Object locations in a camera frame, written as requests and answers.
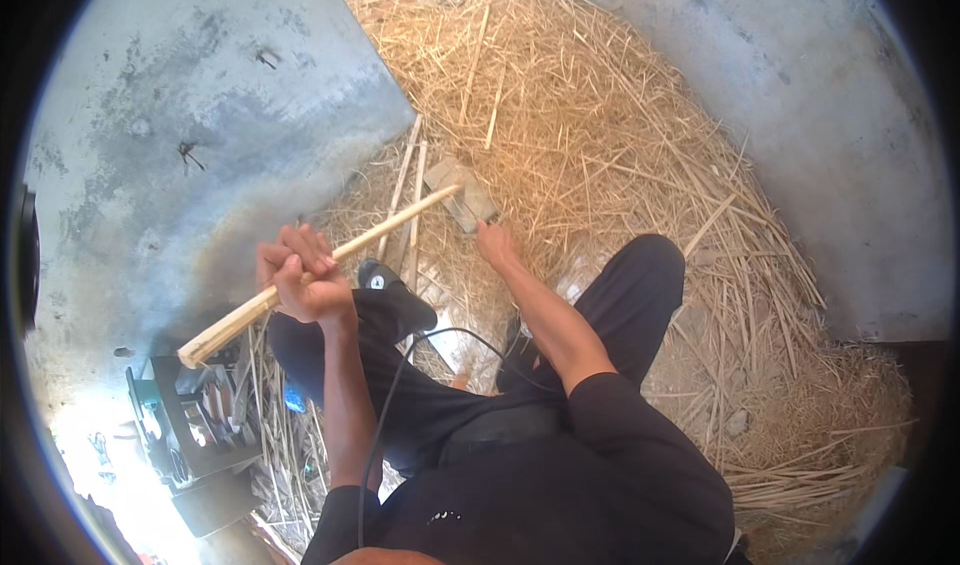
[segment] black shirt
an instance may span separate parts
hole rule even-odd
[[[382,506],[364,489],[365,544],[447,565],[722,563],[733,497],[690,439],[615,373],[585,379],[567,403],[571,434],[422,473]],[[359,492],[330,491],[305,565],[357,547]]]

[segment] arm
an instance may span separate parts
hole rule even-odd
[[[507,283],[536,345],[557,371],[568,396],[594,374],[616,373],[587,320],[521,264],[510,232],[477,221],[477,246],[480,256]]]
[[[257,247],[257,283],[260,289],[276,285],[281,297],[277,310],[323,330],[323,439],[331,486],[336,488],[363,485],[377,417],[360,364],[354,294],[331,255],[323,234],[315,234],[309,225],[298,230],[286,226],[274,244]],[[317,280],[302,283],[305,270]],[[376,492],[383,476],[382,457],[374,460],[366,486]]]

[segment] concrete wall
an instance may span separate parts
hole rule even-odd
[[[30,139],[41,408],[128,419],[125,367],[249,298],[256,242],[412,119],[343,0],[92,0]]]
[[[592,0],[746,137],[839,338],[948,336],[951,187],[930,105],[877,0]]]

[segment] forearm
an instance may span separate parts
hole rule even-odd
[[[516,259],[507,259],[496,270],[510,288],[536,345],[557,371],[568,396],[583,379],[616,371],[603,342],[576,308]]]
[[[323,439],[336,488],[362,485],[363,468],[377,428],[374,405],[360,364],[356,313],[323,328]],[[383,477],[382,455],[374,456],[367,487],[376,492]]]

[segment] blue object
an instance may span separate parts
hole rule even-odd
[[[293,379],[283,380],[283,403],[294,413],[306,413],[304,392]]]

